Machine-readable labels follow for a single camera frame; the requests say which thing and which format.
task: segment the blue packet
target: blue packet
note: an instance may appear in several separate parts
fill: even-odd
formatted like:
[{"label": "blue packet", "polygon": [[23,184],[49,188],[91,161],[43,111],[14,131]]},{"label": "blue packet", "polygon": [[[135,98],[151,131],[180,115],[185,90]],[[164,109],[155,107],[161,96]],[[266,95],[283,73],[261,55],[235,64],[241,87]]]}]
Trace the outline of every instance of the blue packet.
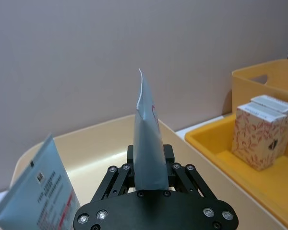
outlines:
[{"label": "blue packet", "polygon": [[168,189],[168,171],[157,112],[145,76],[139,71],[141,88],[133,137],[135,189]]},{"label": "blue packet", "polygon": [[3,230],[71,230],[80,207],[52,136],[0,202]]}]

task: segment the packet label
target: packet label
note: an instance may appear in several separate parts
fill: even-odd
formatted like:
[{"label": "packet label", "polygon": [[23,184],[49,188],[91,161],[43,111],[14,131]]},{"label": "packet label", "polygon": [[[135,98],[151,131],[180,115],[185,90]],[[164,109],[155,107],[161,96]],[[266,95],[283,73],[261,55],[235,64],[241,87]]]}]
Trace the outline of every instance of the packet label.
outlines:
[{"label": "packet label", "polygon": [[52,136],[0,202],[4,230],[72,230],[80,207]]}]

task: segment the bolt head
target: bolt head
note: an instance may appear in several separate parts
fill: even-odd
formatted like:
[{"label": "bolt head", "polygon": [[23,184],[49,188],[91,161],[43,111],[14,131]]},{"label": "bolt head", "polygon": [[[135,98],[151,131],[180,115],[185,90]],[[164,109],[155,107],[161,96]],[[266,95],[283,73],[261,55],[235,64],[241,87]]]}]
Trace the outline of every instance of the bolt head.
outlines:
[{"label": "bolt head", "polygon": [[98,213],[97,213],[97,219],[104,219],[106,218],[108,215],[107,211],[105,210],[100,210]]},{"label": "bolt head", "polygon": [[138,195],[138,197],[143,197],[143,196],[144,196],[144,192],[139,191],[139,192],[137,193],[137,195]]},{"label": "bolt head", "polygon": [[125,164],[125,165],[123,166],[123,169],[128,170],[128,169],[130,169],[130,166],[129,166],[128,164]]},{"label": "bolt head", "polygon": [[163,191],[163,195],[166,196],[166,197],[169,197],[171,196],[171,192],[166,190],[166,191]]},{"label": "bolt head", "polygon": [[215,213],[213,212],[213,210],[209,207],[206,207],[203,209],[203,213],[205,214],[205,216],[207,217],[213,217],[215,215]]},{"label": "bolt head", "polygon": [[187,166],[187,169],[188,169],[188,170],[193,170],[194,167],[193,167],[193,165],[188,165],[188,166]]},{"label": "bolt head", "polygon": [[84,223],[86,223],[88,221],[88,215],[82,215],[82,216],[80,216],[79,218],[78,218],[78,223],[79,224],[84,224]]},{"label": "bolt head", "polygon": [[110,172],[115,172],[115,171],[116,171],[116,168],[115,168],[115,167],[111,167],[111,168],[109,168],[109,171],[110,171]]},{"label": "bolt head", "polygon": [[223,211],[223,212],[222,212],[222,216],[223,216],[225,219],[227,219],[227,220],[232,220],[232,219],[234,219],[234,216],[233,216],[232,213],[229,212],[229,211]]}]

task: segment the beige plastic bin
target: beige plastic bin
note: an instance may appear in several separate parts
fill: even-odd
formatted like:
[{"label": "beige plastic bin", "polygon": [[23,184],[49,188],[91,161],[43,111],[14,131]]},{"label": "beige plastic bin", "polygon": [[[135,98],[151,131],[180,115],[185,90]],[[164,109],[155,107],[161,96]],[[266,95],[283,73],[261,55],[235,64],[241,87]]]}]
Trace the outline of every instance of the beige plastic bin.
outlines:
[{"label": "beige plastic bin", "polygon": [[[90,202],[108,166],[126,162],[127,146],[133,143],[134,116],[108,121],[54,138],[80,204]],[[194,164],[215,195],[228,202],[239,218],[239,230],[285,229],[269,212],[247,195],[197,150],[160,122],[165,144],[171,144],[175,161]],[[12,183],[33,158],[41,144],[18,161]]]},{"label": "beige plastic bin", "polygon": [[236,112],[237,106],[248,103],[251,98],[262,94],[288,102],[288,59],[266,62],[232,72],[233,113]]}]

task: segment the silver screw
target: silver screw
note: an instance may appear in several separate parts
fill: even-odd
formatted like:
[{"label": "silver screw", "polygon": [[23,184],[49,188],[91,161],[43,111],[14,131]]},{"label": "silver screw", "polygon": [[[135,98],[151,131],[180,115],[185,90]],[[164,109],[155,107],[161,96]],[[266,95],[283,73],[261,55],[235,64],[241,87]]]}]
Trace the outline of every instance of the silver screw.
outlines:
[{"label": "silver screw", "polygon": [[111,167],[111,168],[109,169],[109,171],[110,171],[110,172],[115,172],[115,171],[116,171],[116,168],[115,168],[115,167]]},{"label": "silver screw", "polygon": [[98,213],[97,213],[97,219],[104,219],[106,218],[108,215],[107,211],[105,210],[100,210]]},{"label": "silver screw", "polygon": [[223,211],[223,212],[222,212],[222,216],[223,216],[225,219],[227,219],[227,220],[232,220],[232,219],[234,219],[234,216],[233,216],[230,212],[228,212],[228,211]]},{"label": "silver screw", "polygon": [[123,166],[123,169],[128,170],[128,169],[130,169],[130,166],[129,166],[128,164],[125,164],[125,165]]},{"label": "silver screw", "polygon": [[187,169],[188,169],[188,170],[193,170],[194,167],[193,167],[193,165],[188,165],[188,166],[187,166]]},{"label": "silver screw", "polygon": [[79,224],[84,224],[88,221],[88,215],[84,214],[82,216],[79,217],[78,219],[78,223]]},{"label": "silver screw", "polygon": [[209,207],[206,207],[203,209],[203,213],[205,214],[205,216],[207,217],[213,217],[215,215],[215,213],[213,212],[213,210]]}]

